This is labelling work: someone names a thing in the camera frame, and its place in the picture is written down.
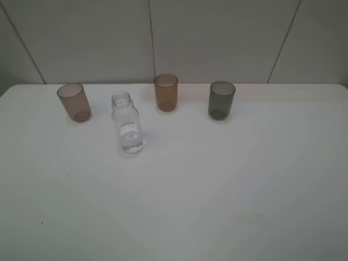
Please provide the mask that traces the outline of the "clear plastic water bottle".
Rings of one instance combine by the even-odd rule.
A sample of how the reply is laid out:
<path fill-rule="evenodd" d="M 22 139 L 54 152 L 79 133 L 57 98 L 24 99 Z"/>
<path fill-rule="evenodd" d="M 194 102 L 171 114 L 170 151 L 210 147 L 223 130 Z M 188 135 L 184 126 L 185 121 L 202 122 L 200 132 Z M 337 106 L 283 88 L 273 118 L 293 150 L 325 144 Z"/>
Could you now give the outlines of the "clear plastic water bottle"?
<path fill-rule="evenodd" d="M 142 150 L 143 138 L 140 115 L 128 92 L 119 91 L 111 97 L 112 114 L 117 143 L 128 154 L 136 154 Z"/>

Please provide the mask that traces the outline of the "grey translucent plastic cup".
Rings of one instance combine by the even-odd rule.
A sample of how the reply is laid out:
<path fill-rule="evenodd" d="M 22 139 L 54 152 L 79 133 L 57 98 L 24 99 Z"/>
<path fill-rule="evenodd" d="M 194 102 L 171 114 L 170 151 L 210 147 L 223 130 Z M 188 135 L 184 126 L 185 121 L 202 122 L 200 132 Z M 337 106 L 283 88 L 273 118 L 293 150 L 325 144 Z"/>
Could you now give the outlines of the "grey translucent plastic cup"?
<path fill-rule="evenodd" d="M 212 119 L 221 121 L 229 116 L 235 92 L 230 82 L 217 81 L 210 85 L 208 114 Z"/>

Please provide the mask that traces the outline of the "orange translucent plastic cup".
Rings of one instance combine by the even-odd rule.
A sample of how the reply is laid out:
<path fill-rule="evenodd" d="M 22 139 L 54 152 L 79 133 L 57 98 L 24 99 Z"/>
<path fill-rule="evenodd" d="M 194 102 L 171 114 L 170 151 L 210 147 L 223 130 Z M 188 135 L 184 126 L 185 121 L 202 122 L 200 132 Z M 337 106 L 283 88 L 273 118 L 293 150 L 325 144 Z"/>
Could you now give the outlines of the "orange translucent plastic cup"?
<path fill-rule="evenodd" d="M 163 112 L 171 112 L 177 106 L 178 78 L 172 74 L 159 74 L 154 79 L 157 107 Z"/>

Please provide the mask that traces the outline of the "pink translucent plastic cup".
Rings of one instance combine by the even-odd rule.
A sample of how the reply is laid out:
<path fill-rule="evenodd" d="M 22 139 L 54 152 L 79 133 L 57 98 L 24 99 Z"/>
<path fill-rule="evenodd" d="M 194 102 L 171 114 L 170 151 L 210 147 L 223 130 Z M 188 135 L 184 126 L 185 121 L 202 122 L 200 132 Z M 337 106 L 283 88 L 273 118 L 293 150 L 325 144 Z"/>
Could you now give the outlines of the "pink translucent plastic cup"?
<path fill-rule="evenodd" d="M 65 84 L 57 90 L 57 95 L 71 120 L 84 122 L 91 117 L 90 104 L 81 84 Z"/>

